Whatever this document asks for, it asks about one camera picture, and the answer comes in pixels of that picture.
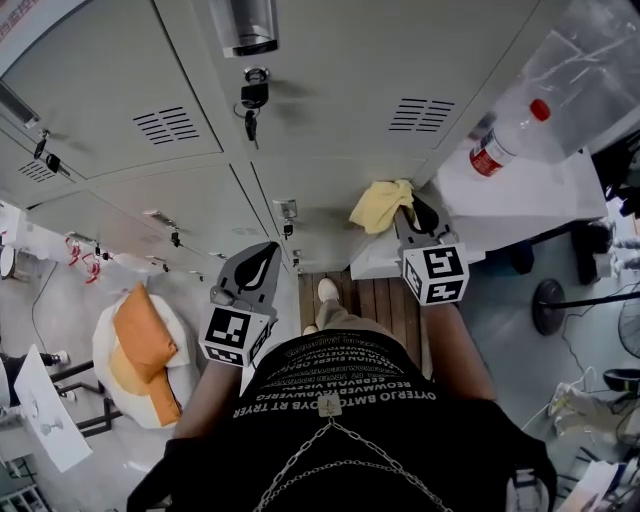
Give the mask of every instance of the tile floor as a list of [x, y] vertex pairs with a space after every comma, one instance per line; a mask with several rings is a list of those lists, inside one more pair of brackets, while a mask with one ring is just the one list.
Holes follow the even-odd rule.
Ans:
[[[636, 236], [631, 219], [617, 213], [619, 205], [610, 203], [610, 219], [616, 220], [617, 235]], [[619, 256], [633, 251], [620, 250]], [[640, 281], [640, 274], [623, 271], [618, 278], [601, 279], [590, 287], [581, 286], [575, 269], [575, 256], [568, 235], [535, 246], [533, 271], [519, 277], [490, 277], [473, 268], [460, 309], [496, 383], [498, 400], [512, 421], [522, 427], [550, 400], [559, 382], [575, 382], [582, 372], [560, 334], [545, 337], [531, 320], [531, 298], [538, 283], [557, 279], [567, 300], [602, 297], [625, 285]], [[624, 292], [630, 292], [632, 286]], [[618, 317], [622, 303], [598, 305], [583, 318], [569, 318], [566, 338], [570, 340], [582, 366], [593, 366], [598, 379], [591, 390], [607, 389], [602, 372], [611, 368], [640, 368], [640, 361], [629, 355], [618, 338]], [[571, 310], [581, 313], [586, 308]], [[617, 393], [598, 394], [601, 398]], [[601, 458], [616, 459], [613, 436], [581, 431], [557, 438], [546, 414], [534, 420], [527, 432], [547, 442], [549, 455], [558, 472], [568, 472], [578, 448], [591, 449]]]
[[[42, 278], [29, 284], [0, 281], [0, 335], [2, 350], [9, 355], [23, 355], [33, 343], [41, 348], [31, 323], [31, 304], [52, 268], [53, 263], [42, 262], [39, 268]], [[73, 363], [91, 358], [91, 339], [98, 317], [104, 308], [117, 301], [117, 296], [108, 295], [99, 287], [85, 285], [84, 279], [75, 267], [58, 265], [35, 309], [35, 321], [47, 350], [65, 349]], [[148, 289], [162, 295], [195, 336], [199, 305], [208, 301], [213, 284], [212, 280], [200, 283], [193, 276], [171, 272], [151, 278]], [[274, 306], [281, 314], [267, 346], [295, 336], [296, 289], [290, 285], [289, 274], [281, 271], [274, 300]], [[196, 354], [200, 356], [197, 362], [201, 367], [203, 358], [199, 351]], [[248, 381], [251, 374], [252, 371], [248, 372], [244, 380]], [[89, 384], [97, 382], [91, 372], [69, 381], [77, 382], [79, 378]], [[84, 390], [76, 393], [77, 403], [65, 402], [74, 420], [102, 414], [98, 397]], [[108, 509], [123, 512], [127, 496], [161, 458], [171, 434], [168, 430], [142, 430], [126, 417], [115, 420], [114, 425], [113, 431], [88, 439], [94, 453], [63, 474], [40, 445], [34, 443], [36, 453], [30, 467], [38, 473], [38, 484], [58, 512], [104, 512]]]
[[[618, 231], [633, 235], [631, 221], [619, 219]], [[619, 279], [603, 279], [593, 287], [579, 286], [567, 236], [536, 246], [535, 253], [534, 271], [523, 277], [489, 277], [474, 268], [461, 303], [463, 315], [495, 379], [500, 403], [519, 426], [547, 403], [559, 381], [573, 382], [580, 377], [561, 338], [542, 337], [533, 328], [530, 300], [538, 282], [554, 277], [562, 282], [568, 298], [578, 299], [607, 295], [640, 280], [633, 272], [627, 272]], [[49, 262], [41, 264], [44, 278], [51, 268]], [[2, 349], [10, 355], [21, 355], [31, 344], [40, 343], [30, 315], [31, 304], [42, 283], [42, 280], [29, 285], [10, 280], [0, 282]], [[210, 280], [200, 283], [192, 276], [169, 273], [152, 278], [149, 289], [164, 296], [195, 333], [199, 304], [208, 300], [212, 284]], [[35, 311], [47, 349], [64, 348], [76, 363], [88, 360], [98, 316], [115, 301], [115, 296], [85, 285], [75, 268], [59, 265]], [[299, 333], [297, 286], [294, 277], [284, 271], [280, 273], [274, 305], [280, 320], [267, 342], [267, 349]], [[582, 319], [570, 320], [568, 338], [582, 364], [594, 366], [598, 374], [614, 367], [638, 367], [637, 360], [629, 356], [618, 341], [620, 308], [619, 303], [602, 305]], [[250, 376], [251, 371], [247, 372], [245, 381]], [[604, 387], [601, 378], [593, 385], [593, 389]], [[96, 397], [82, 390], [78, 392], [78, 402], [68, 405], [76, 420], [99, 415], [100, 407]], [[613, 455], [612, 439], [607, 436], [593, 434], [590, 437], [577, 432], [556, 439], [545, 415], [534, 421], [528, 431], [548, 442], [559, 471], [570, 468], [580, 445], [602, 457]], [[122, 512], [131, 489], [161, 457], [169, 435], [168, 431], [141, 430], [131, 420], [120, 418], [115, 421], [112, 432], [89, 439], [93, 455], [68, 472], [60, 474], [42, 451], [36, 452], [32, 466], [38, 472], [36, 478], [46, 497], [59, 512], [107, 509]]]

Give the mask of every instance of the locker vent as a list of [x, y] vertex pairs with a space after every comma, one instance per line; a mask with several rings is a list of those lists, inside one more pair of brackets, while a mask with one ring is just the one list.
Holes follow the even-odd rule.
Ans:
[[402, 98], [393, 114], [389, 130], [437, 132], [454, 106], [455, 103], [450, 101]]
[[27, 178], [32, 179], [36, 183], [42, 183], [43, 181], [55, 176], [54, 172], [50, 171], [46, 165], [37, 160], [34, 160], [24, 167], [20, 167], [18, 172], [20, 174], [24, 174]]
[[184, 107], [168, 108], [134, 117], [142, 133], [156, 146], [200, 137]]

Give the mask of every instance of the white table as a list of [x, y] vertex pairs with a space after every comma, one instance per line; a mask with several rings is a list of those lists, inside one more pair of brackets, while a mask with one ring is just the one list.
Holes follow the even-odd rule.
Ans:
[[91, 455], [91, 448], [60, 401], [35, 345], [27, 354], [14, 388], [35, 436], [61, 472]]

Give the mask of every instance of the wooden pallet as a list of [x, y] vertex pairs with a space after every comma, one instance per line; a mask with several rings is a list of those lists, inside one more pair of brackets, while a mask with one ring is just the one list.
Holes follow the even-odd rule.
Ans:
[[401, 278], [351, 281], [349, 272], [302, 274], [300, 328], [315, 323], [320, 309], [318, 283], [328, 277], [338, 287], [340, 303], [354, 315], [371, 318], [392, 332], [411, 360], [421, 368], [421, 346], [427, 347], [426, 322], [418, 301]]

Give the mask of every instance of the red bottle cap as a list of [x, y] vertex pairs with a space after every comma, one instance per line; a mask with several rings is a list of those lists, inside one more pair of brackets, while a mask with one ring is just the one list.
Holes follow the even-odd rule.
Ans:
[[551, 117], [551, 109], [543, 100], [533, 100], [531, 105], [529, 105], [529, 108], [531, 109], [533, 117], [538, 121], [546, 121]]

